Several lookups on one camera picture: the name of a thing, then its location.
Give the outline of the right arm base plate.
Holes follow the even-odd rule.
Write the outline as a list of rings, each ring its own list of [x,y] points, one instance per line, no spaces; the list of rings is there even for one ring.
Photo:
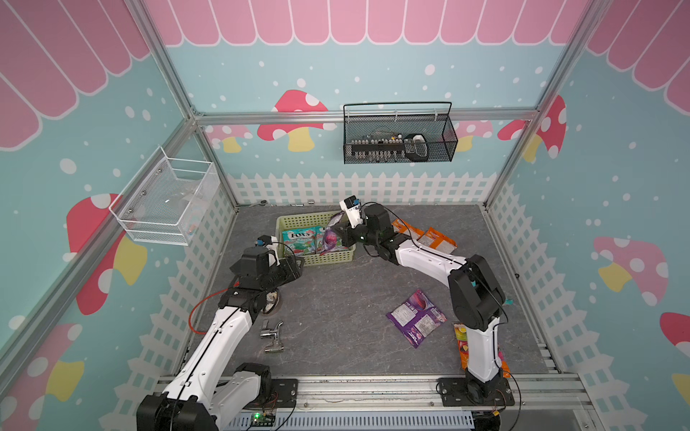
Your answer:
[[[516,404],[508,380],[501,375],[488,383],[481,383],[472,376],[440,377],[436,392],[444,407],[503,409]]]

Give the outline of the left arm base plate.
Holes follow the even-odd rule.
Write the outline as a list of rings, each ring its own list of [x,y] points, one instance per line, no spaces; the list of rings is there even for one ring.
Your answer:
[[[273,379],[268,390],[260,394],[251,404],[253,409],[281,409],[296,407],[298,401],[298,379]]]

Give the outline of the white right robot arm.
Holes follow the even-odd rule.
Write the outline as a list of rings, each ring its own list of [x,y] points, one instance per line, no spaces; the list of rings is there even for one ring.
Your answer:
[[[361,203],[350,196],[340,202],[348,218],[335,231],[345,246],[357,242],[372,246],[377,256],[395,265],[415,269],[448,288],[453,313],[465,325],[469,359],[466,393],[476,404],[488,402],[506,379],[499,357],[498,328],[506,296],[488,262],[480,255],[461,258],[420,244],[397,233],[385,206]]]

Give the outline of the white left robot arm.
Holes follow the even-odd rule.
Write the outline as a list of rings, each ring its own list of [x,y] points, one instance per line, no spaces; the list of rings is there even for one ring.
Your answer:
[[[174,380],[147,395],[136,413],[138,430],[223,430],[246,406],[262,405],[273,394],[269,366],[245,363],[221,384],[226,365],[251,330],[268,297],[299,279],[305,259],[263,236],[231,266],[233,279],[219,300],[201,343]]]

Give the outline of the purple candy bag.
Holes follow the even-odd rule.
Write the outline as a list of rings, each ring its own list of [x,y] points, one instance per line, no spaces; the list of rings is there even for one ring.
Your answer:
[[[342,245],[342,240],[335,231],[337,224],[342,221],[343,216],[344,213],[342,211],[333,215],[321,231],[317,241],[318,253],[320,255],[348,250],[348,247]]]
[[[420,289],[386,317],[414,348],[447,321],[445,314]]]

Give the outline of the orange pink fruit candy bag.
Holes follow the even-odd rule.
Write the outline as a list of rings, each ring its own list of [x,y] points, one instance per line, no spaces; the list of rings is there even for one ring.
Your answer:
[[[456,336],[456,343],[457,343],[457,348],[458,352],[461,358],[461,368],[463,370],[467,370],[468,366],[468,361],[469,361],[469,346],[467,342],[467,333],[466,333],[466,328],[465,325],[462,323],[455,323],[454,324],[454,333]],[[510,373],[510,367],[508,363],[506,362],[506,359],[501,352],[501,349],[498,348],[498,357],[499,360],[501,361],[501,369],[502,369],[502,375],[506,378],[511,377]]]

